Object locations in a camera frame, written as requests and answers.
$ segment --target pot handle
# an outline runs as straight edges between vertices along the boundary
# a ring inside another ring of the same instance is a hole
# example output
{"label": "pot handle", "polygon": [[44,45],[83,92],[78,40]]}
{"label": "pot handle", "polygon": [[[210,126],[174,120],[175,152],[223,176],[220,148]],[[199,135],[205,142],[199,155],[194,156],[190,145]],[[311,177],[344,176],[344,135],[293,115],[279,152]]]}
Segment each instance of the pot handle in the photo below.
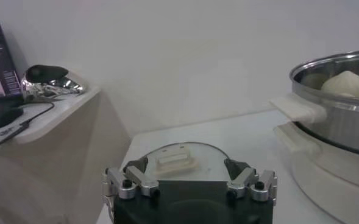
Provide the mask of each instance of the pot handle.
{"label": "pot handle", "polygon": [[324,107],[305,100],[294,93],[289,93],[285,97],[271,99],[270,103],[291,121],[316,123],[327,118],[327,112]]}
{"label": "pot handle", "polygon": [[291,153],[308,152],[314,154],[321,151],[319,145],[302,135],[292,122],[275,127],[274,133],[289,148]]}

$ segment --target black screw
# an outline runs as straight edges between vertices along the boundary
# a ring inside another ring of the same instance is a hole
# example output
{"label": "black screw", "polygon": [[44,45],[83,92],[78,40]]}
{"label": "black screw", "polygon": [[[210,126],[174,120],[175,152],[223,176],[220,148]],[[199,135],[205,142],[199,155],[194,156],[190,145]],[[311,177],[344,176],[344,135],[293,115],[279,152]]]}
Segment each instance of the black screw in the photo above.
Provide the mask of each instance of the black screw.
{"label": "black screw", "polygon": [[261,181],[258,181],[255,183],[255,189],[256,190],[263,190],[265,188],[265,184]]}
{"label": "black screw", "polygon": [[236,201],[237,193],[235,191],[227,191],[227,198],[229,202]]}
{"label": "black screw", "polygon": [[132,187],[132,182],[130,180],[123,181],[123,188],[130,188]]}

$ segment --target white counter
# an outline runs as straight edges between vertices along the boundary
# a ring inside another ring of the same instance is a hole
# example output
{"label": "white counter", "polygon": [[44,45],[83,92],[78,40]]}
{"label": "white counter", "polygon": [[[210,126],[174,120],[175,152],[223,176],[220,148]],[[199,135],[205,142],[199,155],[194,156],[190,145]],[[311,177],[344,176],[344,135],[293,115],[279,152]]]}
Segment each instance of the white counter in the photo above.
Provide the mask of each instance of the white counter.
{"label": "white counter", "polygon": [[[134,137],[122,167],[163,145],[197,141],[225,151],[232,159],[247,162],[257,170],[276,171],[278,182],[274,224],[340,224],[317,207],[298,187],[290,174],[288,149],[274,135],[273,128],[287,119],[277,111],[143,133]],[[107,207],[96,224],[109,224]]]}

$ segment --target chrome object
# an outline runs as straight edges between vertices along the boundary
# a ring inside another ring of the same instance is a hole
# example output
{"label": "chrome object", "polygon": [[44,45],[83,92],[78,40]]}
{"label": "chrome object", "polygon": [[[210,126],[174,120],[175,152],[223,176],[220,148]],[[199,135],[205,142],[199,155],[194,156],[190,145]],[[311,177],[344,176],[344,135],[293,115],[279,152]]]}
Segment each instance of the chrome object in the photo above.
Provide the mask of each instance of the chrome object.
{"label": "chrome object", "polygon": [[111,181],[107,178],[108,169],[102,174],[102,200],[107,206],[110,220],[114,223],[114,193]]}
{"label": "chrome object", "polygon": [[29,78],[30,75],[29,70],[26,71],[21,80],[21,89],[25,99],[59,100],[59,96],[82,94],[87,90],[85,82],[69,71],[64,75],[54,75],[53,78],[49,73],[42,80],[32,80]]}
{"label": "chrome object", "polygon": [[107,178],[111,181],[114,194],[121,199],[132,199],[136,195],[136,184],[128,180],[117,168],[107,171]]}
{"label": "chrome object", "polygon": [[159,182],[147,177],[135,166],[127,167],[125,176],[139,185],[142,195],[147,197],[156,197],[160,194]]}
{"label": "chrome object", "polygon": [[236,198],[246,195],[247,188],[258,180],[255,169],[245,168],[233,181],[227,183],[228,192]]}
{"label": "chrome object", "polygon": [[259,180],[251,185],[251,197],[255,201],[273,200],[277,202],[277,176],[274,171],[265,170]]}
{"label": "chrome object", "polygon": [[359,154],[359,98],[343,97],[322,92],[322,83],[308,85],[305,78],[320,77],[323,82],[343,71],[359,75],[359,51],[338,54],[309,61],[295,67],[290,73],[293,92],[322,106],[327,118],[320,122],[302,122],[298,126],[312,136],[339,148]]}

